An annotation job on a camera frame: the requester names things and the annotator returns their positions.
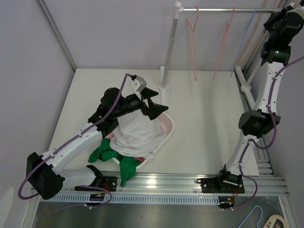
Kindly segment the light pink shirt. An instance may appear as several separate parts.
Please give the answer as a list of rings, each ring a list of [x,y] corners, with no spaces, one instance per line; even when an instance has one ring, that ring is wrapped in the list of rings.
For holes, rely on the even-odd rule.
[[[113,137],[114,137],[114,134],[110,133],[105,138],[111,140]]]

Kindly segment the light blue wire hanger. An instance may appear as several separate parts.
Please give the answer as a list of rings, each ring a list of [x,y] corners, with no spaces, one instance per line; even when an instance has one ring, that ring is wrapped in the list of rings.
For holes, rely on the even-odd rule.
[[[252,21],[253,21],[253,18],[254,18],[254,16],[255,16],[256,10],[257,10],[257,8],[254,9],[253,14],[252,14],[252,17],[251,17],[251,19],[249,20],[249,22],[247,23],[246,29],[245,29],[245,31],[244,31],[244,34],[243,34],[243,37],[242,37],[242,40],[241,40],[241,43],[240,43],[240,45],[239,45],[239,49],[238,49],[238,52],[237,52],[237,56],[236,56],[236,58],[235,58],[235,61],[234,61],[233,67],[232,67],[232,71],[231,71],[230,77],[232,77],[232,75],[233,75],[233,73],[234,73],[234,70],[235,70],[235,67],[236,67],[236,64],[237,64],[237,59],[238,59],[238,57],[240,56],[240,53],[241,53],[241,50],[242,50],[242,46],[243,46],[244,40],[245,40],[246,35],[247,35],[247,31],[248,31],[248,29],[249,29],[249,27],[250,27],[250,25],[251,25],[251,23],[252,23]]]

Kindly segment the coral red shirt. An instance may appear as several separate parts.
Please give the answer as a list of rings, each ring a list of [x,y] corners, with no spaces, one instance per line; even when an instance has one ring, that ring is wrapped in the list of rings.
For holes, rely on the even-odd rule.
[[[140,161],[140,162],[144,162],[145,161],[145,158],[143,158],[143,157],[137,157],[135,159],[138,160],[138,161]]]

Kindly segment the beige wooden hanger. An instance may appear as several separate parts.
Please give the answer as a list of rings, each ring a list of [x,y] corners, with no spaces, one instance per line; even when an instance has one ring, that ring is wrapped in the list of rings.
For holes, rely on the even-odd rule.
[[[256,16],[256,14],[257,13],[255,13],[253,21],[247,31],[247,35],[236,65],[244,66],[247,64],[262,40],[266,37],[266,31],[261,28],[263,14],[259,13],[258,16]]]

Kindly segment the pink wire hanger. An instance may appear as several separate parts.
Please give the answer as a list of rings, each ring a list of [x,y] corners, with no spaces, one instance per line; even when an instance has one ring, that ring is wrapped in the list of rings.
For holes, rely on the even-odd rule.
[[[221,62],[221,58],[222,58],[223,51],[224,51],[224,48],[225,48],[225,43],[226,43],[226,40],[227,40],[229,27],[230,27],[230,24],[233,20],[234,15],[235,15],[235,7],[233,8],[232,13],[231,13],[231,17],[227,21],[227,24],[226,24],[226,27],[225,27],[225,32],[224,32],[223,40],[222,40],[222,43],[221,43],[221,46],[220,46],[220,50],[219,50],[219,54],[218,54],[218,58],[217,58],[217,63],[216,63],[216,68],[215,68],[215,71],[214,71],[214,74],[213,74],[213,79],[216,78],[219,67],[220,67],[220,62]]]
[[[196,49],[196,27],[199,18],[199,8],[196,7],[196,19],[194,24],[190,23],[189,19],[186,19],[186,34],[188,41],[188,48],[190,52],[190,60],[192,64],[194,80],[198,79],[198,69],[197,69],[197,49]]]

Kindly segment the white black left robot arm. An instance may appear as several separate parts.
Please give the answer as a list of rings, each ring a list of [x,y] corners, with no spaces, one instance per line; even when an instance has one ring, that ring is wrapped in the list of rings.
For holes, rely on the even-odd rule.
[[[158,92],[145,88],[143,95],[123,97],[121,91],[112,87],[105,91],[97,111],[88,119],[83,129],[61,146],[27,158],[28,182],[43,199],[48,200],[63,189],[83,190],[85,186],[98,190],[102,186],[102,173],[93,165],[83,169],[69,170],[66,166],[88,146],[105,138],[116,127],[118,119],[134,111],[140,111],[149,120],[167,111],[167,106],[154,103],[151,98]]]

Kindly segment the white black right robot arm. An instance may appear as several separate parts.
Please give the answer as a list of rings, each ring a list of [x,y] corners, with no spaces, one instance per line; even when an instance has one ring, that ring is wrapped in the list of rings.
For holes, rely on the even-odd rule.
[[[277,125],[281,118],[276,110],[276,100],[284,71],[292,65],[290,43],[304,26],[304,7],[288,6],[273,13],[264,28],[268,40],[260,53],[264,77],[260,84],[257,99],[250,111],[241,115],[238,127],[240,137],[232,157],[219,172],[216,186],[219,191],[227,192],[232,187],[241,187],[245,177],[245,156],[254,148],[261,149],[259,139],[273,131],[275,141]]]

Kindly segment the green t shirt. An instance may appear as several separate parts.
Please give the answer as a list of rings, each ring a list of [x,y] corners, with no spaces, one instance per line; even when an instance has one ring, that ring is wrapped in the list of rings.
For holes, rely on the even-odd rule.
[[[120,166],[121,183],[120,186],[124,187],[127,181],[136,175],[136,168],[142,163],[134,157],[127,157],[121,155],[119,152],[110,147],[110,139],[105,138],[101,140],[100,146],[95,149],[88,158],[89,163],[94,163],[97,160],[102,162],[110,159],[117,159]]]

